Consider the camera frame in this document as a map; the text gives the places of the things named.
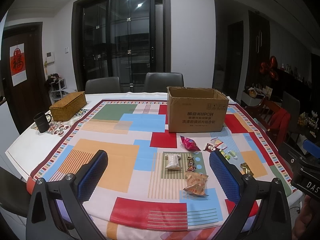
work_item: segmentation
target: white snack package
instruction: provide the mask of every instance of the white snack package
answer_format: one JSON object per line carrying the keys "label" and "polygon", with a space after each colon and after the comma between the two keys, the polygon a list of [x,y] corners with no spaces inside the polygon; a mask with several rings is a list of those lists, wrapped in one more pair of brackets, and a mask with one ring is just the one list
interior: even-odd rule
{"label": "white snack package", "polygon": [[180,154],[166,154],[166,159],[168,159],[168,165],[165,167],[168,170],[181,170],[182,167],[179,165]]}

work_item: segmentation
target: gold candy wrapper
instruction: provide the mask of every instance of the gold candy wrapper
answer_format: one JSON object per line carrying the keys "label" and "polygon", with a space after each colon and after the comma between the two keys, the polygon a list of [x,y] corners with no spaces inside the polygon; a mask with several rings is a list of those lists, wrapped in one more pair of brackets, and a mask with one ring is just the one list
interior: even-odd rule
{"label": "gold candy wrapper", "polygon": [[204,185],[207,181],[208,176],[196,172],[185,171],[184,173],[187,186],[183,189],[189,194],[197,196],[207,196],[204,193]]}
{"label": "gold candy wrapper", "polygon": [[250,174],[252,176],[254,175],[253,172],[250,170],[249,166],[247,165],[247,163],[241,163],[240,167],[244,171],[244,174]]}

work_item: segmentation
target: red cloth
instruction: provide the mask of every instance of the red cloth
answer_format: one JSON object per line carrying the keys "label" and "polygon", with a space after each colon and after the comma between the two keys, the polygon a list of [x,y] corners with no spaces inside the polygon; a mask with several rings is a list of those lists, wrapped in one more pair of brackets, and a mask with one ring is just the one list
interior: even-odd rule
{"label": "red cloth", "polygon": [[279,145],[285,141],[290,119],[291,115],[282,107],[271,117],[270,128],[279,129],[276,138],[276,147],[279,147]]}

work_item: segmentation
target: cardboard box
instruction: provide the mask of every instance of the cardboard box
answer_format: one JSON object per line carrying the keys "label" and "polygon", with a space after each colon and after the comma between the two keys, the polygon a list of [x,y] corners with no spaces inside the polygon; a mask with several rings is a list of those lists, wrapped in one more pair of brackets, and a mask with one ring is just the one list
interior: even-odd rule
{"label": "cardboard box", "polygon": [[169,132],[220,132],[228,98],[215,89],[168,87]]}

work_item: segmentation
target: woven box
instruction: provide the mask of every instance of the woven box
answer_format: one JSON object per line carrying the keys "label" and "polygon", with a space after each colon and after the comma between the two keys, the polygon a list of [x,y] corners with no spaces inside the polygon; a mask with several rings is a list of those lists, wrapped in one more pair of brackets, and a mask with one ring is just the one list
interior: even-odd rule
{"label": "woven box", "polygon": [[50,106],[51,115],[55,121],[69,121],[86,104],[84,92],[70,93]]}

